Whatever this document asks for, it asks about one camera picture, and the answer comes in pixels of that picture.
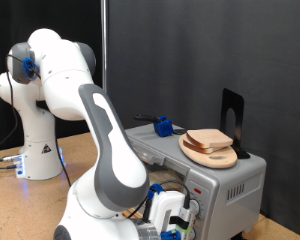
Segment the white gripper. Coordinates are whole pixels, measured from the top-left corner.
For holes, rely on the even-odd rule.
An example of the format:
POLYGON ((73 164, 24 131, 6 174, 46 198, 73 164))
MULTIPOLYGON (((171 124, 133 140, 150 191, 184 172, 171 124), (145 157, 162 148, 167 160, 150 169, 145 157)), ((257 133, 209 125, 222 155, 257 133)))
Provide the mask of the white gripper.
POLYGON ((185 195, 178 191, 161 191, 154 194, 149 221, 158 234, 174 229, 181 231, 187 229, 187 221, 182 210, 184 199, 185 195))

